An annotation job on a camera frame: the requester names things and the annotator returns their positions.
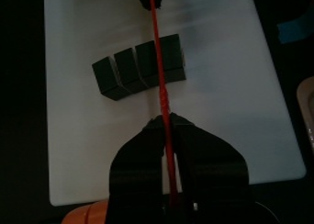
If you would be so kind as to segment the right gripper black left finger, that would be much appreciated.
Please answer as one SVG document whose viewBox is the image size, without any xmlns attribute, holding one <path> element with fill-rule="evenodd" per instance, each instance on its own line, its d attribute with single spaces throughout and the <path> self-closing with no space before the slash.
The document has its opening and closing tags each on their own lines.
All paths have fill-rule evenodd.
<svg viewBox="0 0 314 224">
<path fill-rule="evenodd" d="M 109 224 L 163 224 L 162 117 L 122 146 L 111 165 Z"/>
</svg>

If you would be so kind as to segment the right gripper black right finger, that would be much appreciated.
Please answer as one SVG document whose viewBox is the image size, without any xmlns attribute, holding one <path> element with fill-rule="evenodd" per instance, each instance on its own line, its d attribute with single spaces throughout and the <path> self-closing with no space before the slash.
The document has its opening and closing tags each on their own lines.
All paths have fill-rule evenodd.
<svg viewBox="0 0 314 224">
<path fill-rule="evenodd" d="M 248 163 L 232 144 L 171 113 L 174 150 L 193 224 L 249 224 Z"/>
</svg>

